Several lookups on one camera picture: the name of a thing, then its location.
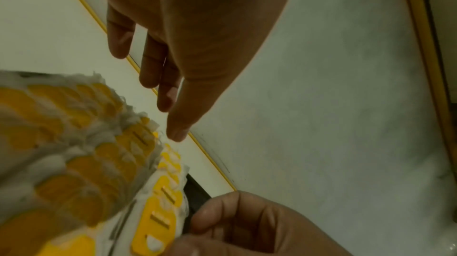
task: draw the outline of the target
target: white floor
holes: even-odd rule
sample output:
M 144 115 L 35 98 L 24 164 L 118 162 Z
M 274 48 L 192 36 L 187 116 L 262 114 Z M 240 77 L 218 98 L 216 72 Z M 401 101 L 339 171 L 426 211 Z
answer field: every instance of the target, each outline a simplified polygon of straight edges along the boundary
M 139 84 L 127 60 L 110 55 L 105 32 L 78 0 L 0 0 L 0 10 L 0 69 L 99 73 L 164 130 L 166 115 L 157 110 L 156 95 Z M 210 196 L 233 191 L 192 139 L 170 144 Z

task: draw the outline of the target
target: yellow trim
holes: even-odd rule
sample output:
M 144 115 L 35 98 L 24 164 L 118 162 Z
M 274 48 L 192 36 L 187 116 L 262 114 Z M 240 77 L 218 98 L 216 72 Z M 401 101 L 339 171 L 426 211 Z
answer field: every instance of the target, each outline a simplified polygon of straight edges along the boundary
M 430 21 L 424 0 L 408 0 L 411 17 L 415 24 L 416 35 L 422 53 L 428 83 L 430 85 L 441 133 L 453 165 L 454 175 L 457 175 L 457 141 L 446 96 L 441 67 L 439 65 L 437 50 L 433 40 Z
M 86 2 L 86 0 L 79 0 L 79 1 L 87 9 L 89 14 L 94 18 L 94 20 L 100 25 L 101 29 L 103 29 L 106 32 L 105 24 L 101 21 L 101 19 L 92 9 L 92 7 L 90 7 L 90 5 Z M 127 60 L 129 61 L 130 65 L 139 73 L 139 66 L 136 64 L 136 62 L 133 60 L 133 58 L 130 55 L 127 56 Z M 157 96 L 157 91 L 155 89 L 152 89 L 152 91 Z M 224 179 L 227 181 L 227 183 L 230 185 L 230 187 L 232 187 L 232 189 L 236 191 L 237 189 L 235 188 L 235 186 L 232 184 L 232 182 L 229 180 L 229 178 L 224 174 L 224 172 L 222 172 L 222 170 L 219 168 L 219 166 L 216 164 L 216 162 L 213 160 L 213 158 L 211 158 L 211 156 L 206 152 L 206 150 L 197 141 L 197 139 L 191 133 L 189 133 L 189 137 L 194 141 L 194 143 L 197 145 L 197 147 L 200 148 L 201 152 L 208 158 L 208 160 L 211 162 L 211 164 L 213 164 L 213 166 L 221 174 L 221 176 L 224 177 Z

